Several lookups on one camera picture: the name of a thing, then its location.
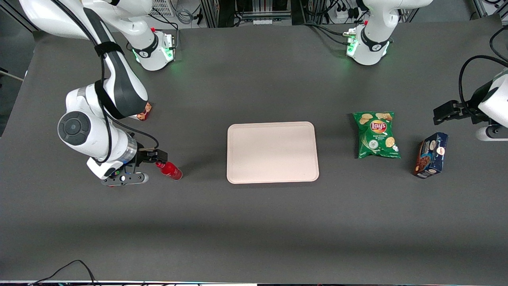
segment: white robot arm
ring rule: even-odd
[[[27,16],[41,30],[90,40],[103,64],[101,80],[67,94],[67,112],[57,128],[60,139],[91,157],[87,165],[104,185],[146,182],[148,176],[135,173],[136,166],[141,162],[165,163],[167,154],[143,149],[130,135],[112,125],[110,119],[142,113],[148,96],[104,22],[79,0],[20,2]],[[108,79],[104,79],[104,62],[111,72]]]
[[[104,21],[119,30],[132,46],[136,60],[149,71],[160,70],[174,60],[174,39],[171,35],[152,30],[146,21],[133,17],[146,16],[152,0],[82,0],[83,6],[94,10]]]
[[[416,9],[432,0],[363,0],[370,10],[367,25],[361,24],[349,32],[346,54],[362,65],[371,66],[386,54],[389,38],[399,22],[397,9]]]
[[[488,122],[476,132],[481,141],[508,141],[508,69],[477,89],[464,103],[451,100],[434,109],[434,124],[471,118],[473,124]]]

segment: chip bag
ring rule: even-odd
[[[399,148],[392,134],[393,112],[354,113],[358,124],[360,147],[358,159],[369,155],[400,158]]]

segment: red aluminum bottle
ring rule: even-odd
[[[178,181],[182,178],[183,174],[182,171],[180,171],[179,168],[177,168],[173,163],[166,162],[155,162],[155,165],[161,169],[161,173],[166,175],[167,177],[170,177],[171,179]]]

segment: gray table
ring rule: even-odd
[[[373,67],[303,26],[184,30],[162,71],[128,57],[154,110],[125,123],[155,135],[185,177],[144,165],[147,184],[112,189],[56,133],[65,95],[98,78],[99,60],[86,41],[38,35],[0,141],[0,277],[39,279],[83,259],[100,280],[506,285],[506,143],[477,141],[469,120],[432,124],[499,27],[401,24]],[[500,70],[471,64],[466,93]],[[355,158],[348,114],[362,110],[395,112],[403,159]],[[228,183],[228,127],[279,121],[314,124],[319,179]],[[418,143],[435,131],[450,134],[445,170],[420,180]],[[57,278],[86,277],[76,266]]]

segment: small box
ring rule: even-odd
[[[448,135],[438,132],[420,144],[420,151],[413,175],[421,179],[438,174],[443,170]]]

